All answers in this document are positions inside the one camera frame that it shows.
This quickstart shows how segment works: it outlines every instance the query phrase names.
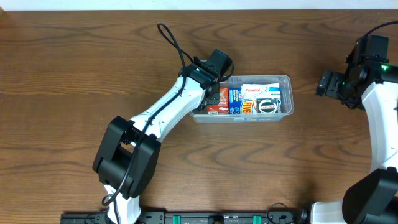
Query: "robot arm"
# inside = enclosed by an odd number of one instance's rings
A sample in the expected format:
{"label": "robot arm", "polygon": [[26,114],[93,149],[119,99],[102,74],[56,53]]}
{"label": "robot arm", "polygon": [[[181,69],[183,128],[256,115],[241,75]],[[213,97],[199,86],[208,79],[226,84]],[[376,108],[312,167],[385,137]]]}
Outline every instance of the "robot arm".
{"label": "robot arm", "polygon": [[[139,195],[154,175],[164,137],[191,110],[219,103],[219,82],[228,78],[224,74],[231,65],[232,60],[219,50],[206,62],[195,58],[180,72],[173,87],[149,109],[129,121],[119,116],[112,120],[93,163],[108,195],[116,194],[108,210],[112,222],[118,223],[119,219],[127,224],[137,220],[141,213]],[[133,153],[121,146],[135,146],[138,142],[141,144]]]}
{"label": "robot arm", "polygon": [[352,186],[343,200],[314,203],[312,224],[398,222],[398,67],[388,64],[388,38],[358,39],[347,55],[345,74],[326,71],[317,95],[366,110],[372,143],[371,173]]}

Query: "green connector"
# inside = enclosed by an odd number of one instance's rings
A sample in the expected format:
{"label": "green connector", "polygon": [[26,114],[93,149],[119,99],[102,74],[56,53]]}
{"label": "green connector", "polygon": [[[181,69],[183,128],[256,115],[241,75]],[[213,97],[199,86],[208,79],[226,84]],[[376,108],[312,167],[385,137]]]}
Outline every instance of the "green connector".
{"label": "green connector", "polygon": [[259,215],[253,216],[253,224],[261,224],[261,216]]}
{"label": "green connector", "polygon": [[174,215],[173,216],[173,224],[181,224],[181,216]]}

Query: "red box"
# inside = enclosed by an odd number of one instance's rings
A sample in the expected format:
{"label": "red box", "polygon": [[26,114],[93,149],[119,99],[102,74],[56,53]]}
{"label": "red box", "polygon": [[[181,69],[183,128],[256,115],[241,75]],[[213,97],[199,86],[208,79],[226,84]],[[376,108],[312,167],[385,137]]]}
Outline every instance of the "red box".
{"label": "red box", "polygon": [[220,102],[207,106],[208,114],[228,114],[228,88],[220,88]]}

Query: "plastic container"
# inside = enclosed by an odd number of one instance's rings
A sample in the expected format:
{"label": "plastic container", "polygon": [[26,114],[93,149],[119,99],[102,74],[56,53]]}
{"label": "plastic container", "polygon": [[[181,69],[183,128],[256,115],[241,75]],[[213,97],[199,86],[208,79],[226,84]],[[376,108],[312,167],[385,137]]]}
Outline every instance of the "plastic container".
{"label": "plastic container", "polygon": [[220,88],[241,88],[242,84],[279,83],[282,112],[274,114],[207,114],[207,108],[193,110],[190,115],[197,123],[242,123],[279,121],[293,113],[293,94],[287,75],[237,75],[220,83]]}

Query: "wooden table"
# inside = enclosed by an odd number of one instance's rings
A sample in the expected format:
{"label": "wooden table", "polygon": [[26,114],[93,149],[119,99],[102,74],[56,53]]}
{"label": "wooden table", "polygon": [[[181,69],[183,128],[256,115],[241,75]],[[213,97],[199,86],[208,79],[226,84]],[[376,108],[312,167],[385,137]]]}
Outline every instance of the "wooden table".
{"label": "wooden table", "polygon": [[[314,95],[343,72],[357,37],[397,11],[5,12],[0,23],[0,223],[58,223],[102,209],[91,165],[108,123],[156,102],[177,78],[177,51],[220,49],[236,75],[286,74],[294,113],[276,123],[196,124],[165,138],[141,205],[265,210],[337,200],[370,168],[366,113]],[[377,32],[398,59],[397,27]]]}

